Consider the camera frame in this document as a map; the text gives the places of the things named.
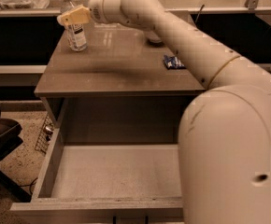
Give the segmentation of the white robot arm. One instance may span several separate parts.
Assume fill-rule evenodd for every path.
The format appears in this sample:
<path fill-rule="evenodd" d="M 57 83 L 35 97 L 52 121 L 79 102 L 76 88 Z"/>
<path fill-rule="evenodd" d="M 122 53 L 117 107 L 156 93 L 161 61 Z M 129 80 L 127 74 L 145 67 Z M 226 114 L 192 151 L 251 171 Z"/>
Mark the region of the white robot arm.
<path fill-rule="evenodd" d="M 57 21 L 119 23 L 163 41 L 205 88 L 186 108 L 178 162 L 186 224 L 271 224 L 271 74 L 159 0 L 89 0 Z"/>

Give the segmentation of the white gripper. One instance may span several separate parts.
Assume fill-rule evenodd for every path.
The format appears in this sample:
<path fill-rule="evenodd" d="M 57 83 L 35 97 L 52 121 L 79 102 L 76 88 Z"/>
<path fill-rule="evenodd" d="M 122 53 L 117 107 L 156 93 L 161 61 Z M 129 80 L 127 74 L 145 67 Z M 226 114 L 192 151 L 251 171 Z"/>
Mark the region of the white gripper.
<path fill-rule="evenodd" d="M 59 15 L 57 21 L 62 26 L 86 24 L 91 17 L 98 23 L 122 23 L 121 0 L 89 0 L 88 8 L 84 5 L 73 7 Z"/>

